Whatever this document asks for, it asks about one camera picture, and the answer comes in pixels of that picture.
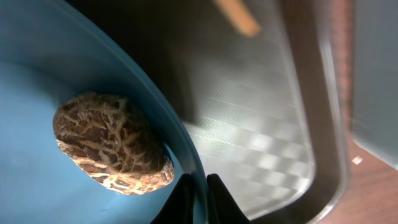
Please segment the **blue bowl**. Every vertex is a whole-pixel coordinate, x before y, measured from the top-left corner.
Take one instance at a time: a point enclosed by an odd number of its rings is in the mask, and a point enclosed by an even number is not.
[[[125,95],[165,144],[176,168],[145,195],[106,190],[55,142],[57,108],[86,91]],[[0,2],[0,223],[149,223],[183,173],[195,179],[195,223],[204,223],[199,156],[167,100],[108,36],[58,0]]]

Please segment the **textured metal surface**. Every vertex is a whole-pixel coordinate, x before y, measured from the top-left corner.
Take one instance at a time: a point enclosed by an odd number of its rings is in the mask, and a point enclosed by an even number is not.
[[[194,60],[200,75],[190,73],[198,119],[185,126],[206,174],[220,175],[254,218],[301,196],[315,167],[278,9],[271,1],[249,7],[262,26],[253,39],[201,30],[213,40],[195,49],[202,54]],[[228,45],[207,54],[221,41]]]

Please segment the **stainless steel tray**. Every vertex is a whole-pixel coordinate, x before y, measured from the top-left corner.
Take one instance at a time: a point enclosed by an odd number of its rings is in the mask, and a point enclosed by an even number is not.
[[[348,172],[328,1],[244,1],[251,39],[211,1],[74,2],[155,81],[253,223],[317,221],[336,203]]]

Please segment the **black object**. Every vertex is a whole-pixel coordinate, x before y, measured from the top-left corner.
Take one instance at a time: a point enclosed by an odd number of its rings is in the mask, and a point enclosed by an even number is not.
[[[250,221],[244,216],[217,174],[207,176],[209,224],[237,223]],[[176,184],[169,199],[151,222],[152,224],[193,223],[194,185],[190,174],[184,174]]]
[[[209,223],[250,223],[217,174],[207,176]]]

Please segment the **brown surface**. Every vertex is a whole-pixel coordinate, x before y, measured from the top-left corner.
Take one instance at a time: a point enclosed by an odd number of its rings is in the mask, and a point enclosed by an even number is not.
[[[341,97],[346,105],[349,158],[360,156],[363,161],[358,165],[350,162],[350,186],[336,207],[319,223],[398,223],[398,172],[355,145],[349,135],[352,0],[333,0],[331,8],[337,72],[340,74]]]

